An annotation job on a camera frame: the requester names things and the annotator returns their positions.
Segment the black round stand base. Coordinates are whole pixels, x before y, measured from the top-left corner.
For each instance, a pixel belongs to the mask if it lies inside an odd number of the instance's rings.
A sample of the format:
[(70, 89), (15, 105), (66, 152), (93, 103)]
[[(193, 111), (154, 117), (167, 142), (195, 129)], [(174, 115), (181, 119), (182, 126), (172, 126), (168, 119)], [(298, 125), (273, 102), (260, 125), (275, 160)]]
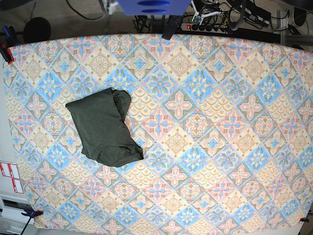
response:
[(42, 17), (31, 19), (24, 27), (23, 40), (25, 43), (48, 41), (51, 36), (51, 25)]

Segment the orange clamp bottom right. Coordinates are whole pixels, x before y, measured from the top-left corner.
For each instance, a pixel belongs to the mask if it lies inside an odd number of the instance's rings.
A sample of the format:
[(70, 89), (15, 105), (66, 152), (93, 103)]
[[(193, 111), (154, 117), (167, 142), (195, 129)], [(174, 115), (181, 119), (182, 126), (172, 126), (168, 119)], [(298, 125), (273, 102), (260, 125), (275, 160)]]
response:
[(307, 217), (306, 218), (301, 218), (300, 222), (309, 222), (309, 219)]

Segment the red white labels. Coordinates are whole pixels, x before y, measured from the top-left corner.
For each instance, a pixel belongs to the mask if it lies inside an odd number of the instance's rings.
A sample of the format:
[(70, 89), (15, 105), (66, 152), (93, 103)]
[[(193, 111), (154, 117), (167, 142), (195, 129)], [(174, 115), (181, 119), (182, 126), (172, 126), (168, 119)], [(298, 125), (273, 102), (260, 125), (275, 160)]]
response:
[(8, 162), (1, 162), (0, 171), (3, 177), (10, 179), (13, 191), (15, 193), (23, 194), (23, 188), (17, 165)]

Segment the patterned tile tablecloth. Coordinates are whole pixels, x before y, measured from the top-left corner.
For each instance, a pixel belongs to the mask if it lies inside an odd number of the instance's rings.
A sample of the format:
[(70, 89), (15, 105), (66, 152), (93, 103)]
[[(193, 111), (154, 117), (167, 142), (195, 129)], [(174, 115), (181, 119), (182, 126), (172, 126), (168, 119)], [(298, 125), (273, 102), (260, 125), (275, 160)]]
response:
[[(90, 36), (12, 48), (4, 93), (37, 228), (234, 235), (296, 226), (313, 202), (313, 55), (209, 36)], [(132, 98), (144, 159), (88, 159), (68, 102)]]

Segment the blue clamp top left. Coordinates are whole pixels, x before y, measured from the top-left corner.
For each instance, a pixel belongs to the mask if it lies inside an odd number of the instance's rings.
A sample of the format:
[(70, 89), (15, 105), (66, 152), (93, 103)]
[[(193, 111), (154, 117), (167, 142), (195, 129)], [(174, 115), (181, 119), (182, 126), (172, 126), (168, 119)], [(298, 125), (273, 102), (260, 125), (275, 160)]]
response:
[(3, 59), (5, 60), (5, 62), (7, 62), (10, 65), (14, 62), (14, 58), (10, 50), (10, 46), (12, 44), (12, 40), (11, 40), (12, 34), (11, 34), (10, 29), (7, 26), (3, 27), (3, 32), (6, 38), (5, 38), (5, 42), (0, 44), (0, 53)]

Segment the blue clamp bottom left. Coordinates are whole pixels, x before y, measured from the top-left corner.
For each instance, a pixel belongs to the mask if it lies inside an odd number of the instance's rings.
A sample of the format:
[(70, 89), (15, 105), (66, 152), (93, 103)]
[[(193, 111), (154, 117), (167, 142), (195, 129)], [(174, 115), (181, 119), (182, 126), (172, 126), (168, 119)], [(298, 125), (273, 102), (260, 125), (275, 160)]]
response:
[(28, 224), (29, 224), (31, 219), (33, 219), (33, 218), (35, 218), (37, 216), (43, 215), (43, 214), (44, 214), (43, 211), (34, 211), (34, 210), (24, 209), (23, 212), (21, 212), (21, 215), (26, 216), (29, 219), (28, 219), (26, 225), (24, 226), (24, 228), (23, 228), (23, 230), (21, 232), (21, 235), (23, 235), (23, 233), (24, 233), (25, 229), (27, 228), (27, 226), (28, 226)]

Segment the blue plastic box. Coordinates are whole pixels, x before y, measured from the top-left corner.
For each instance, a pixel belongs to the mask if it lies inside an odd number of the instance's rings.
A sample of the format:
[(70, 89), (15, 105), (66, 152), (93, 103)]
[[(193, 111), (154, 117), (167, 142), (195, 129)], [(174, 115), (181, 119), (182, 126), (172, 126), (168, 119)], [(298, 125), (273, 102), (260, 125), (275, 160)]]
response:
[(191, 0), (118, 0), (128, 15), (183, 15)]

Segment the dark green long-sleeve shirt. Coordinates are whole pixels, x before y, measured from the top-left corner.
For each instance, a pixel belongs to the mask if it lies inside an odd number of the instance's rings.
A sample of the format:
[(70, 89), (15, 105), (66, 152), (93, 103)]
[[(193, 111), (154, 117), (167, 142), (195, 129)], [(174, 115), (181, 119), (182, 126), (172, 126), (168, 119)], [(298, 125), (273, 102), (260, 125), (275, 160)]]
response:
[(144, 159), (143, 149), (125, 124), (130, 103), (126, 91), (108, 88), (66, 104), (81, 139), (82, 154), (110, 167)]

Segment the white power strip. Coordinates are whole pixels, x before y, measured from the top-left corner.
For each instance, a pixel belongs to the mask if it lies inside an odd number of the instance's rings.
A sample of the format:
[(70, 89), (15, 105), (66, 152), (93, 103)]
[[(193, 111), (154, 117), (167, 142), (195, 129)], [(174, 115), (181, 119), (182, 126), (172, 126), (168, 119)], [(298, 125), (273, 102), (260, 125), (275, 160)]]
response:
[(226, 33), (226, 27), (218, 24), (182, 23), (181, 30), (186, 32)]

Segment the black remote control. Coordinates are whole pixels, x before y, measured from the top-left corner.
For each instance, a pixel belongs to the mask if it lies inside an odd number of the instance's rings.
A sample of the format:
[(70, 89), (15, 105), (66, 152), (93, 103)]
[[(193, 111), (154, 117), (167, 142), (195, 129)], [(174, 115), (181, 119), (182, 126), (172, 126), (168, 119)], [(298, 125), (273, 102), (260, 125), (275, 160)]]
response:
[(175, 34), (177, 29), (181, 26), (183, 16), (170, 15), (168, 22), (164, 28), (162, 38), (165, 40), (170, 40)]

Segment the blue clamp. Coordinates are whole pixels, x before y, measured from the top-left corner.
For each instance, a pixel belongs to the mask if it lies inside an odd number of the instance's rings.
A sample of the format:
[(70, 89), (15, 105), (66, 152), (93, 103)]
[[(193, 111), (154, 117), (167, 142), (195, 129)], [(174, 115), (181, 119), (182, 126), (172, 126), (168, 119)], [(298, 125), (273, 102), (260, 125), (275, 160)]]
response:
[(10, 50), (10, 46), (12, 44), (12, 40), (11, 40), (12, 34), (11, 34), (10, 29), (7, 26), (3, 27), (3, 32), (6, 38), (5, 38), (5, 42), (0, 44), (0, 53), (3, 59), (5, 60), (5, 62), (7, 62), (10, 65), (14, 62), (14, 58)]
[(44, 214), (43, 211), (34, 211), (34, 210), (24, 209), (23, 212), (21, 212), (21, 215), (26, 216), (29, 219), (28, 219), (26, 225), (24, 226), (24, 228), (23, 228), (23, 230), (21, 232), (21, 235), (23, 235), (23, 233), (24, 233), (25, 229), (27, 228), (27, 226), (28, 226), (28, 224), (29, 224), (31, 219), (33, 219), (33, 218), (35, 218), (37, 216), (43, 215), (43, 214)]

